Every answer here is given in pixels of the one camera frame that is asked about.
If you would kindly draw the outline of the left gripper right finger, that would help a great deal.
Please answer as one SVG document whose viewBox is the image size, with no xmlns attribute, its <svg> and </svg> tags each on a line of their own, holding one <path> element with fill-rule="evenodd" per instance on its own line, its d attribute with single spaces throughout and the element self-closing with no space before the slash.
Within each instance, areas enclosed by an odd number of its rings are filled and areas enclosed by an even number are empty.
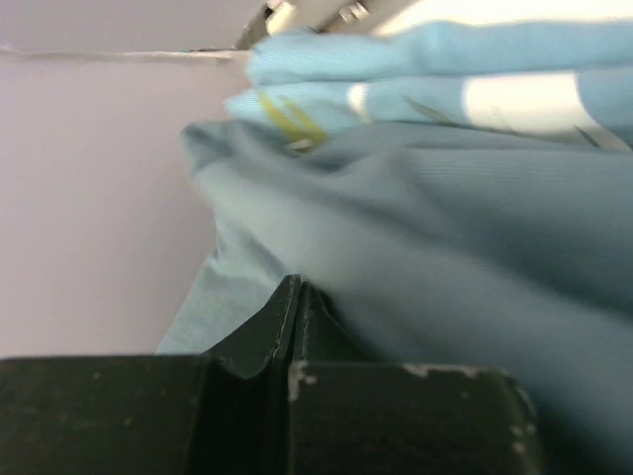
<svg viewBox="0 0 633 475">
<path fill-rule="evenodd" d="M 289 470 L 535 474 L 535 412 L 497 368 L 379 361 L 304 285 L 289 368 Z"/>
</svg>

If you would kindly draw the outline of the grey-blue t-shirt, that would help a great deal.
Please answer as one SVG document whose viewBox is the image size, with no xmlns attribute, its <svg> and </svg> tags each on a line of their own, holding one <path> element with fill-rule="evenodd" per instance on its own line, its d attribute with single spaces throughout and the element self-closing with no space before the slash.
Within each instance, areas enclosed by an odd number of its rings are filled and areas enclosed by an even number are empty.
<svg viewBox="0 0 633 475">
<path fill-rule="evenodd" d="M 630 153 L 407 123 L 303 153 L 242 121 L 182 138 L 217 237 L 161 352 L 212 347 L 298 274 L 383 357 L 506 369 L 553 473 L 631 472 Z"/>
</svg>

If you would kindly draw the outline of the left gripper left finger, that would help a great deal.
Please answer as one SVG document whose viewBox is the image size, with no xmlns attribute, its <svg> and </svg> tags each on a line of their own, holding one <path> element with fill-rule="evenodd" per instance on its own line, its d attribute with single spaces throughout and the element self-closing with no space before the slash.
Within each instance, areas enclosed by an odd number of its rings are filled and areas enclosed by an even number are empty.
<svg viewBox="0 0 633 475">
<path fill-rule="evenodd" d="M 1 363 L 5 474 L 282 474 L 301 281 L 200 354 Z"/>
</svg>

